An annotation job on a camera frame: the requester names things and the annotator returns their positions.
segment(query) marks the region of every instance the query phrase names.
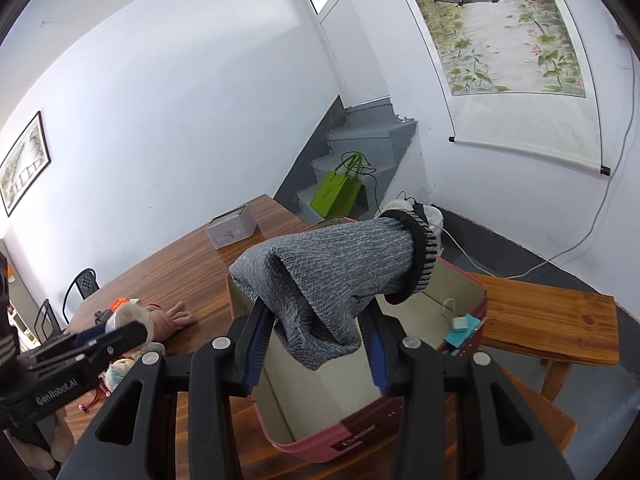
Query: plush toy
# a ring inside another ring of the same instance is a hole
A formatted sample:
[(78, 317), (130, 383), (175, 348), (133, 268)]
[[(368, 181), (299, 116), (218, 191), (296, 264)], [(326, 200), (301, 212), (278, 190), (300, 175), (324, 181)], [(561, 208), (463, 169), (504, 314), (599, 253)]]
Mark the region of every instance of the plush toy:
[(127, 352), (125, 357), (111, 363), (103, 374), (104, 384), (110, 392), (116, 389), (116, 386), (122, 382), (124, 376), (127, 375), (127, 372), (131, 370), (137, 360), (147, 352), (158, 352), (161, 356), (166, 356), (162, 343), (146, 343), (131, 352)]
[(69, 456), (69, 453), (71, 453), (71, 450), (75, 446), (76, 443), (74, 441), (74, 436), (65, 421), (65, 409), (61, 408), (58, 410), (55, 417), (56, 429), (54, 430), (53, 438), (49, 443), (51, 452), (47, 452), (40, 447), (25, 444), (20, 440), (16, 440), (11, 436), (8, 430), (4, 431), (8, 441), (12, 446), (14, 446), (15, 452), (27, 467), (42, 471), (53, 469), (56, 462), (62, 463), (66, 460), (66, 457)]
[(179, 301), (167, 312), (156, 304), (140, 306), (129, 301), (119, 306), (114, 316), (109, 318), (107, 332), (132, 321), (139, 321), (145, 325), (147, 342), (157, 343), (166, 341), (178, 330), (195, 322), (183, 301)]

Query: blue gripper pad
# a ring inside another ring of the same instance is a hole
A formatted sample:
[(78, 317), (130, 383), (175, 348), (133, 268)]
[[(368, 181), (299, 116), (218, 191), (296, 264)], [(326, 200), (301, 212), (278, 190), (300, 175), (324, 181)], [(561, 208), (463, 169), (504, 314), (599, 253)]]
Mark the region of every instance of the blue gripper pad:
[(269, 339), (273, 331), (273, 321), (273, 314), (265, 307), (260, 313), (260, 319), (255, 327), (254, 337), (251, 340), (246, 356), (246, 370), (242, 387), (247, 395), (253, 391), (260, 380), (264, 357), (267, 354)]
[(386, 395), (390, 390), (390, 381), (386, 373), (386, 355), (382, 339), (380, 339), (380, 335), (366, 310), (358, 316), (358, 325), (364, 341), (364, 348), (367, 351), (373, 383), (380, 389), (382, 395)]
[(80, 332), (74, 339), (74, 348), (81, 348), (92, 339), (104, 335), (106, 325), (96, 325), (84, 332)]
[(466, 341), (466, 338), (472, 335), (474, 330), (476, 330), (476, 328), (480, 324), (480, 320), (477, 317), (473, 317), (471, 314), (467, 314), (465, 317), (467, 328), (464, 332), (453, 332), (452, 330), (446, 336), (444, 336), (444, 341), (452, 346), (455, 346), (455, 348), (460, 348)]

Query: gray knit glove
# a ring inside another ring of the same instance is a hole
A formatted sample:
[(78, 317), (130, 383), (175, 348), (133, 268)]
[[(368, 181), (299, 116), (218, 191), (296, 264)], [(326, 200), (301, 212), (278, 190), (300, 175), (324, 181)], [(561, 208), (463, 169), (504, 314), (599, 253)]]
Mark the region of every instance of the gray knit glove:
[(401, 303), (424, 288), (436, 240), (414, 213), (272, 238), (247, 249), (229, 271), (252, 300), (276, 315), (274, 330), (305, 367), (360, 347), (354, 318), (375, 294)]

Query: storage box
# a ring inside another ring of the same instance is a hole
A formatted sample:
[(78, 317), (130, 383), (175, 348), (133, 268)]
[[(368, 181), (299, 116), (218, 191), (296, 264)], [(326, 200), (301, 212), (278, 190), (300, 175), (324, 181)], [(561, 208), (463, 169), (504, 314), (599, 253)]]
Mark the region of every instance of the storage box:
[[(234, 317), (247, 314), (253, 304), (228, 277)], [(397, 317), (408, 335), (418, 336), (439, 351), (447, 348), (450, 331), (442, 303), (456, 300), (460, 316), (483, 319), (486, 293), (481, 283), (441, 259), (427, 288), (404, 303), (389, 305), (378, 297), (382, 311)], [(461, 355), (475, 352), (480, 328), (460, 347)], [(276, 449), (308, 462), (328, 462), (363, 442), (398, 428), (402, 400), (380, 395), (373, 384), (364, 345), (313, 372), (293, 359), (273, 334), (264, 360), (254, 407), (262, 430)]]
[(253, 236), (257, 223), (247, 204), (215, 217), (206, 227), (207, 235), (217, 249)]

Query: picture frame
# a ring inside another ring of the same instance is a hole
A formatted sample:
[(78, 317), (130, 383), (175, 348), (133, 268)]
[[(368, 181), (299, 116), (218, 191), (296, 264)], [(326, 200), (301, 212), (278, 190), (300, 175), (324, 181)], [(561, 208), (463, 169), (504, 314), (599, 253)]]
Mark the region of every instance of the picture frame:
[(7, 216), (11, 216), (31, 184), (50, 163), (42, 115), (38, 111), (0, 164), (0, 195)]

